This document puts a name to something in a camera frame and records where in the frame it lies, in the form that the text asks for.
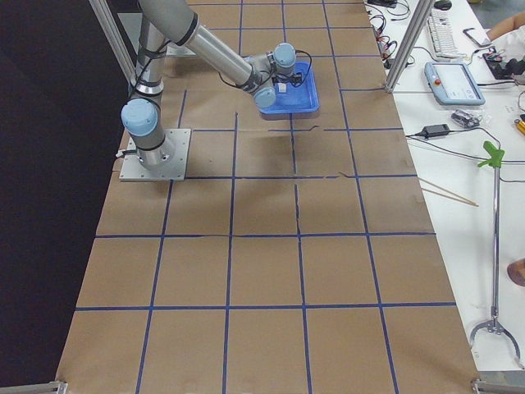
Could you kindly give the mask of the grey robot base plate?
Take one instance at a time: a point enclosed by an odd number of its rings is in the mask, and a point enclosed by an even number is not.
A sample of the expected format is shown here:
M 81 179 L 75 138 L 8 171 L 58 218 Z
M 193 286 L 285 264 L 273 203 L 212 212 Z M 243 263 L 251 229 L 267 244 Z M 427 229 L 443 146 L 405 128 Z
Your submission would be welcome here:
M 138 149 L 129 138 L 127 150 L 133 153 L 123 157 L 121 181 L 183 181 L 189 153 L 191 129 L 164 129 L 165 140 L 155 150 Z

